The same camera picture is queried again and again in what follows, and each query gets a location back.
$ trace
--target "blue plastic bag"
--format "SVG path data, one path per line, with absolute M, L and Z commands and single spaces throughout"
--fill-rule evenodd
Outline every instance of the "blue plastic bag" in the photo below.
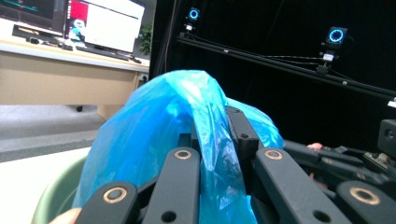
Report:
M 82 207 L 104 184 L 128 181 L 137 187 L 161 172 L 192 119 L 202 152 L 200 223 L 255 223 L 239 162 L 229 135 L 225 106 L 241 109 L 266 147 L 283 139 L 260 110 L 228 99 L 203 71 L 176 71 L 137 89 L 99 130 L 85 162 L 74 207 Z

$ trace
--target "computer monitor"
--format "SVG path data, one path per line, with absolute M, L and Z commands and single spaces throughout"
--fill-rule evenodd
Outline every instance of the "computer monitor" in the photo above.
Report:
M 0 18 L 20 27 L 62 36 L 67 0 L 0 0 Z
M 133 52 L 144 6 L 129 0 L 71 0 L 67 37 L 97 48 Z

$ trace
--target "blue ring light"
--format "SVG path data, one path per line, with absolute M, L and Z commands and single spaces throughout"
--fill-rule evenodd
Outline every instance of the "blue ring light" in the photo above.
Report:
M 332 42 L 339 42 L 344 38 L 344 32 L 340 29 L 336 29 L 330 32 L 329 39 Z
M 196 9 L 190 11 L 190 18 L 193 20 L 197 20 L 199 16 L 199 12 Z

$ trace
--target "gray floor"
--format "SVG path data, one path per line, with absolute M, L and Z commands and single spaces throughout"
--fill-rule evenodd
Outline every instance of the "gray floor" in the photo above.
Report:
M 0 105 L 0 162 L 90 147 L 105 120 L 95 105 Z

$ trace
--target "white desk surface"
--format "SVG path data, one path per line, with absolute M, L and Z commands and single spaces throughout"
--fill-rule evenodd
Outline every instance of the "white desk surface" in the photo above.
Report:
M 48 183 L 90 148 L 0 163 L 0 223 L 31 223 Z
M 71 51 L 45 45 L 30 44 L 26 42 L 25 39 L 12 35 L 13 26 L 14 22 L 0 19 L 0 51 L 72 63 L 85 63 L 97 66 L 119 68 L 142 73 L 149 72 L 148 60 L 141 59 L 142 63 L 133 63 L 78 50 Z

